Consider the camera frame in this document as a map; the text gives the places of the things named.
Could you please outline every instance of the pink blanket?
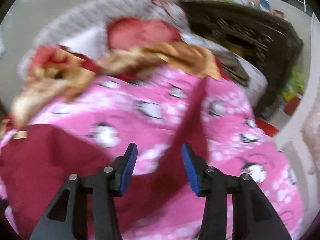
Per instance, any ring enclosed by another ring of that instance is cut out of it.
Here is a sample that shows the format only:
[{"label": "pink blanket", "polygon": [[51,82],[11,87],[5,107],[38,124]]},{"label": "pink blanket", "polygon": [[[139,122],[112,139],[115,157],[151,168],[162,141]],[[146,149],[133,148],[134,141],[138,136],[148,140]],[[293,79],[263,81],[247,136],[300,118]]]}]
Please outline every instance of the pink blanket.
[{"label": "pink blanket", "polygon": [[[134,142],[139,154],[133,175],[152,173],[170,146],[191,104],[188,96],[199,82],[198,77],[167,66],[158,68],[148,83],[138,85],[112,77],[98,77],[75,103],[66,105],[58,98],[31,124],[54,124],[100,146],[112,158],[122,154],[128,143]],[[201,118],[209,152],[207,163],[226,174],[250,174],[280,215],[292,239],[298,239],[303,207],[295,174],[272,138],[255,126],[244,93],[231,81],[210,78],[203,97]],[[11,134],[5,136],[0,147]],[[1,180],[0,197],[6,198]],[[185,185],[164,207],[137,221],[123,238],[192,239],[201,226],[204,201]],[[6,215],[14,226],[10,208]],[[226,238],[231,234],[232,202],[228,198]]]}]

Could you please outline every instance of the red pillow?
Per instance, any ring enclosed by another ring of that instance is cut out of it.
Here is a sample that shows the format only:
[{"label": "red pillow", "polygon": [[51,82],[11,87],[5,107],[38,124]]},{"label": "red pillow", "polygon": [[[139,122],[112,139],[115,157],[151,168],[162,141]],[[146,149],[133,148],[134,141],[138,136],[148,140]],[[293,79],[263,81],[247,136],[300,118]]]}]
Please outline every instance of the red pillow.
[{"label": "red pillow", "polygon": [[152,46],[180,41],[180,31],[163,20],[141,21],[122,18],[107,27],[110,49],[130,50],[133,46]]}]

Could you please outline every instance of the metal bolt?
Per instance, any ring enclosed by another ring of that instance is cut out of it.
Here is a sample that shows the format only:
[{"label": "metal bolt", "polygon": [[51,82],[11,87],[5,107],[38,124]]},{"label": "metal bolt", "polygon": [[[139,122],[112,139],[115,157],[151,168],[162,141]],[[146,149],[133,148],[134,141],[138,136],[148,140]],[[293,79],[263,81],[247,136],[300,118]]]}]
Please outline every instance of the metal bolt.
[{"label": "metal bolt", "polygon": [[113,171],[113,168],[112,168],[111,166],[107,166],[107,167],[105,167],[105,168],[103,169],[103,171],[104,171],[105,173],[110,173],[110,172]]},{"label": "metal bolt", "polygon": [[250,179],[250,175],[247,174],[247,173],[242,173],[241,174],[241,178],[244,179],[244,180],[249,180]]},{"label": "metal bolt", "polygon": [[214,167],[213,166],[208,166],[207,167],[207,172],[214,172]]},{"label": "metal bolt", "polygon": [[70,180],[75,180],[76,178],[78,178],[78,175],[75,174],[75,173],[73,173],[73,174],[71,174],[71,175],[69,176],[69,179],[70,179]]}]

